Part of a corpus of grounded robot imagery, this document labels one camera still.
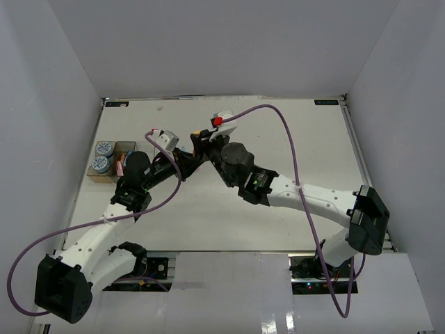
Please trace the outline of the pink correction tape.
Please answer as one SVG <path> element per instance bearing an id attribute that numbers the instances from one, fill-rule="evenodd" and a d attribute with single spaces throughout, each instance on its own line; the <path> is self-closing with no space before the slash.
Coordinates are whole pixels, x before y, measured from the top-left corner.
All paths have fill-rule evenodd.
<path id="1" fill-rule="evenodd" d="M 124 175 L 121 161 L 117 161 L 116 163 L 116 175 L 118 177 L 122 177 Z"/>

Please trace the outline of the blue cleaning gel jar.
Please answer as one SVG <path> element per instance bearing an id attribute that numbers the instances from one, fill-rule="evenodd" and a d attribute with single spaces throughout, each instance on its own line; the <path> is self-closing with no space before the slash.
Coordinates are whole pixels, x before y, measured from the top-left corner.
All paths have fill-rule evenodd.
<path id="1" fill-rule="evenodd" d="M 109 141 L 98 142 L 95 147 L 95 153 L 98 157 L 110 159 L 114 155 L 114 144 Z"/>
<path id="2" fill-rule="evenodd" d="M 98 174 L 104 174 L 110 168 L 110 161 L 104 156 L 95 157 L 92 160 L 91 168 Z"/>

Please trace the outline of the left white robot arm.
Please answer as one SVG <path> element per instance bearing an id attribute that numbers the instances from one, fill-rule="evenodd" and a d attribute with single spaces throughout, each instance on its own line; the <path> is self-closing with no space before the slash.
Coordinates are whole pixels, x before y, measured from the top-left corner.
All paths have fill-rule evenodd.
<path id="1" fill-rule="evenodd" d="M 158 153 L 154 161 L 145 152 L 130 154 L 99 224 L 60 255 L 48 255 L 39 263 L 35 304 L 75 324 L 97 292 L 123 276 L 141 277 L 147 269 L 147 251 L 128 241 L 118 244 L 119 237 L 147 209 L 152 200 L 150 189 L 172 176 L 185 180 L 201 163 L 177 148 Z"/>

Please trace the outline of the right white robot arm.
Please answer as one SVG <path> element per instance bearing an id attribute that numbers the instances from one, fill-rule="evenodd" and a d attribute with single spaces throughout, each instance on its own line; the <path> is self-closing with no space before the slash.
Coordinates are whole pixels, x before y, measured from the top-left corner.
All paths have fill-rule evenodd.
<path id="1" fill-rule="evenodd" d="M 308 211 L 342 229 L 321 244 L 315 272 L 328 278 L 356 254 L 380 255 L 390 213 L 378 192 L 362 185 L 359 191 L 339 191 L 293 180 L 254 164 L 254 155 L 228 135 L 203 130 L 191 134 L 195 157 L 212 163 L 228 187 L 253 205 Z"/>

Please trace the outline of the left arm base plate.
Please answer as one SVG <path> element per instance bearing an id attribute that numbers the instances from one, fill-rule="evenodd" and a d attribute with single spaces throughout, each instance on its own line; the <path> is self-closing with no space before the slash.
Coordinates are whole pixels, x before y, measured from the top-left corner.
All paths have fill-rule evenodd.
<path id="1" fill-rule="evenodd" d="M 135 267 L 131 273 L 123 275 L 124 278 L 146 277 L 156 280 L 164 280 L 168 277 L 169 259 L 167 257 L 146 257 L 136 260 Z"/>

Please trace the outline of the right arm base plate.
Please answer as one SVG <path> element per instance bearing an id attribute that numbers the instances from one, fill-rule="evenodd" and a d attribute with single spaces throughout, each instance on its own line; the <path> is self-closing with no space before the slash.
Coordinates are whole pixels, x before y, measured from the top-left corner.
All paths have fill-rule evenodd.
<path id="1" fill-rule="evenodd" d="M 289 258 L 293 295 L 328 295 L 330 293 L 321 263 L 315 256 Z M 335 294 L 347 294 L 350 278 L 350 260 L 340 267 L 327 265 Z"/>

